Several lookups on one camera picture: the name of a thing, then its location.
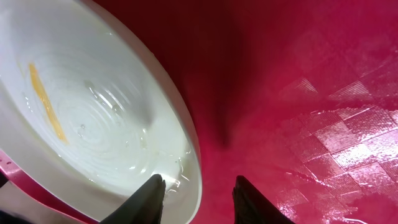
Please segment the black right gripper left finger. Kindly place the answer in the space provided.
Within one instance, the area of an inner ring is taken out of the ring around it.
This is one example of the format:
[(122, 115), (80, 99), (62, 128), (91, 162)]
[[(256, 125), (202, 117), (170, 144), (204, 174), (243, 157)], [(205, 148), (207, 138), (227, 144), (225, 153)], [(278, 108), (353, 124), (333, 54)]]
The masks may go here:
[(152, 175), (99, 224), (160, 224), (165, 187), (165, 181), (160, 174)]

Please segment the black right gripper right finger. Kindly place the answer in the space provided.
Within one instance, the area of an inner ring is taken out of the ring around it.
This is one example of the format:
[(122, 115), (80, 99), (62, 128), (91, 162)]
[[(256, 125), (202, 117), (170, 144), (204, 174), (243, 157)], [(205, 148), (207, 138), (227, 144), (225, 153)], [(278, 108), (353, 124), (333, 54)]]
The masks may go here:
[(243, 175), (233, 188), (234, 224), (294, 224)]

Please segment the cream white plate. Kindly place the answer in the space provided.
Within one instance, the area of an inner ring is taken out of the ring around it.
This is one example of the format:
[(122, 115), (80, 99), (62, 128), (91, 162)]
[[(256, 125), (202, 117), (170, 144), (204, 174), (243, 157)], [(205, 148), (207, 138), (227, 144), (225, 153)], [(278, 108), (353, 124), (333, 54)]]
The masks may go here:
[(74, 210), (104, 220), (152, 175), (162, 223), (201, 202), (197, 134), (154, 54), (93, 1), (1, 2), (1, 149)]

